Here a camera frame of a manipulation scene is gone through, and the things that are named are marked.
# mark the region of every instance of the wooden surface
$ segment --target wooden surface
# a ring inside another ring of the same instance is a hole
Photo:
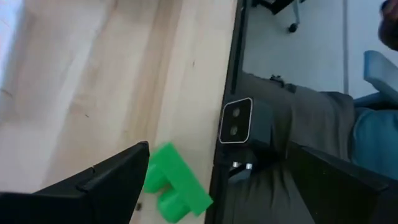
[[[26,4],[0,190],[39,190],[140,140],[173,141],[208,189],[236,0]],[[140,201],[131,223],[164,223],[154,196]]]

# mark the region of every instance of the chair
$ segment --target chair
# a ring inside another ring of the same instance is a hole
[[[276,15],[285,7],[287,7],[290,3],[293,3],[295,22],[290,25],[288,31],[290,33],[294,33],[297,31],[300,24],[299,3],[303,3],[304,1],[305,0],[275,0],[273,3],[269,3],[266,0],[252,0],[252,7],[257,7],[260,4],[269,9],[273,13],[273,15]]]
[[[379,92],[356,99],[356,108],[398,110],[398,68],[382,53],[364,53],[364,79]]]

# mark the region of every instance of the green plastic toy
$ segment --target green plastic toy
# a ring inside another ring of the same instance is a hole
[[[199,216],[212,203],[190,168],[168,142],[158,148],[149,159],[144,190],[156,193],[171,186],[157,199],[157,209],[170,223],[177,223],[192,212]]]

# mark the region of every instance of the white floor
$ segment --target white floor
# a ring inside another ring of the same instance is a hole
[[[300,4],[301,24],[294,34],[293,7],[273,16],[266,8],[249,13],[243,70],[318,91],[343,91],[343,0]]]

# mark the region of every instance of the office chair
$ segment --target office chair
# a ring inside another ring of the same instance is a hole
[[[299,3],[303,3],[305,0],[275,0],[273,3],[270,3],[266,0],[252,0],[252,7],[257,7],[258,5],[262,5],[269,9],[273,15],[278,14],[281,10],[287,7],[290,3],[293,3],[293,10],[295,16],[295,22],[291,24],[288,28],[290,33],[294,33],[299,28],[300,24],[300,10]]]

